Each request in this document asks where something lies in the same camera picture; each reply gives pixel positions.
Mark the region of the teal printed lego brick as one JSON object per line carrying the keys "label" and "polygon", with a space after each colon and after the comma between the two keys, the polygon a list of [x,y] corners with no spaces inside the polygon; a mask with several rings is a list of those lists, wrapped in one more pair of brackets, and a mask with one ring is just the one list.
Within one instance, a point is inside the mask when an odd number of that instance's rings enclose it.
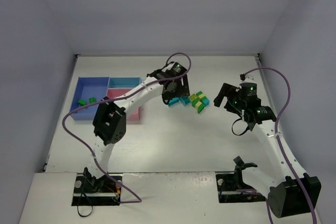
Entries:
{"label": "teal printed lego brick", "polygon": [[188,106],[191,102],[188,96],[179,97],[179,100],[184,106]]}

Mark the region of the green yellow teal lego cluster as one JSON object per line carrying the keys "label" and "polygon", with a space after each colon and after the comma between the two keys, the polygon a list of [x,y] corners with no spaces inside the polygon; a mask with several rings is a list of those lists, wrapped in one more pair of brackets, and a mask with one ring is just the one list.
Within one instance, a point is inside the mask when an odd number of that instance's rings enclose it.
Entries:
{"label": "green yellow teal lego cluster", "polygon": [[197,111],[198,114],[201,114],[202,111],[209,106],[210,101],[203,91],[193,93],[189,96],[192,107]]}

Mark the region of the dark green square lego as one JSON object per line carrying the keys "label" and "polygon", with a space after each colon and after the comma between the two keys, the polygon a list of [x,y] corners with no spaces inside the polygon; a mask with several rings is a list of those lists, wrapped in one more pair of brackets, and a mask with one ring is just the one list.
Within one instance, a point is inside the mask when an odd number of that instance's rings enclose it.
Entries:
{"label": "dark green square lego", "polygon": [[89,103],[95,103],[97,100],[95,97],[89,98]]}

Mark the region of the teal green lego stack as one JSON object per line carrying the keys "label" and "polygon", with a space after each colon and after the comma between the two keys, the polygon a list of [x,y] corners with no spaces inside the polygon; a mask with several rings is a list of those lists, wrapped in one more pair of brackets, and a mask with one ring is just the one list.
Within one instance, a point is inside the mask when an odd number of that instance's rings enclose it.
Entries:
{"label": "teal green lego stack", "polygon": [[179,102],[180,102],[180,99],[179,99],[179,98],[173,98],[172,100],[170,100],[170,101],[168,102],[168,107],[172,107],[172,106],[178,104]]}

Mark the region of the dark green sloped lego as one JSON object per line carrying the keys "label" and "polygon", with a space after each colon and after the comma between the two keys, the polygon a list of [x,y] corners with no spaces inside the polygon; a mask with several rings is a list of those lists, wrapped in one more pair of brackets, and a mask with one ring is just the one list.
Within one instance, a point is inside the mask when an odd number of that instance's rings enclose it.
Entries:
{"label": "dark green sloped lego", "polygon": [[85,106],[85,105],[87,105],[87,102],[86,102],[86,100],[84,100],[84,99],[79,99],[79,100],[77,101],[77,104],[78,104],[79,106]]}

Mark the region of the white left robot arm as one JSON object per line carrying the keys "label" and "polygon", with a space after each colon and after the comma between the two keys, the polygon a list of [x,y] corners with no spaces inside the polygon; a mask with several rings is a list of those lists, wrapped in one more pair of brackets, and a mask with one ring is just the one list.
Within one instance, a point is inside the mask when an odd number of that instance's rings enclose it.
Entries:
{"label": "white left robot arm", "polygon": [[187,69],[180,63],[170,62],[164,68],[148,74],[143,82],[113,102],[98,106],[93,119],[93,132],[97,137],[93,147],[94,156],[86,167],[91,179],[100,179],[108,170],[113,147],[125,136],[131,114],[158,96],[168,102],[190,94],[186,73]]}

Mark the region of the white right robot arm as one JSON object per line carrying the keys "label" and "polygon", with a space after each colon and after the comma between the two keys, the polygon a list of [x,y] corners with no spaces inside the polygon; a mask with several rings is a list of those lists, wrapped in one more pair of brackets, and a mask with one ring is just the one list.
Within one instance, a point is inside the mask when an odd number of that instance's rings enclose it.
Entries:
{"label": "white right robot arm", "polygon": [[314,210],[321,183],[318,177],[309,176],[294,157],[277,128],[277,118],[271,107],[263,105],[257,96],[253,77],[248,76],[237,87],[223,83],[214,106],[220,107],[224,99],[227,100],[224,109],[247,124],[246,131],[258,139],[276,173],[271,177],[257,164],[245,163],[237,156],[234,158],[236,186],[249,186],[264,196],[277,218],[311,213],[313,221],[317,221]]}

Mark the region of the teal plastic bin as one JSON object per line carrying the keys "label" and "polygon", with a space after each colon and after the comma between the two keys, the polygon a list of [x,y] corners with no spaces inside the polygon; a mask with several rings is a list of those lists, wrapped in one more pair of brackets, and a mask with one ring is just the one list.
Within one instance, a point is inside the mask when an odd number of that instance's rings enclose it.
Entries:
{"label": "teal plastic bin", "polygon": [[109,89],[133,89],[142,83],[140,77],[110,77]]}

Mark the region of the blue plastic bin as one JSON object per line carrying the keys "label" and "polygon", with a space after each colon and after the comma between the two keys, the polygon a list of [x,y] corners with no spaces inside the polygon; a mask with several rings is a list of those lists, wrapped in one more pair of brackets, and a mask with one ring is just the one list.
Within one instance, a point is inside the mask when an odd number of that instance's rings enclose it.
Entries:
{"label": "blue plastic bin", "polygon": [[[79,108],[77,104],[79,99],[86,100],[89,104],[89,98],[95,97],[100,101],[107,94],[109,77],[79,77],[75,92],[73,95],[70,111]],[[94,119],[98,105],[90,106],[71,115],[74,121],[91,121]]]}

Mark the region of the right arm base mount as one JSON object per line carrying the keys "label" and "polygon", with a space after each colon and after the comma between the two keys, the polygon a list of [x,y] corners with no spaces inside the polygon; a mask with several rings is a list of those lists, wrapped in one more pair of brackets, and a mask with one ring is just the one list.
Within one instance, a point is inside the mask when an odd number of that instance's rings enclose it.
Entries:
{"label": "right arm base mount", "polygon": [[234,172],[215,173],[218,202],[228,203],[253,203],[265,202],[264,196],[252,187],[240,183]]}

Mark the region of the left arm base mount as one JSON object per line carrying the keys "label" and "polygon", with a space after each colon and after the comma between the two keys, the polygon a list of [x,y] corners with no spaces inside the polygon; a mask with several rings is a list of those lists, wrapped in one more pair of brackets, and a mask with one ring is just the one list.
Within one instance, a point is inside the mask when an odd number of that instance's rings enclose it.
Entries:
{"label": "left arm base mount", "polygon": [[103,177],[97,187],[92,187],[83,174],[77,174],[72,206],[119,206],[121,186],[109,178]]}

